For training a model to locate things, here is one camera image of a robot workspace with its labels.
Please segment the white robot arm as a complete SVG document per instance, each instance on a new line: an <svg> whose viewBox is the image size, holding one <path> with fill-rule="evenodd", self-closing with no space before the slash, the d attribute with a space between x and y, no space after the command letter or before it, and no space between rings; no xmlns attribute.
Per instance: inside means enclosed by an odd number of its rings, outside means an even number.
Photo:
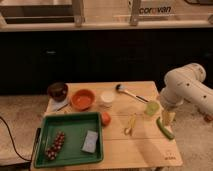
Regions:
<svg viewBox="0 0 213 171"><path fill-rule="evenodd" d="M164 76L165 87L159 93L159 101L165 111L189 101L206 115L213 117L213 88L204 84L205 68L190 63L168 71Z"/></svg>

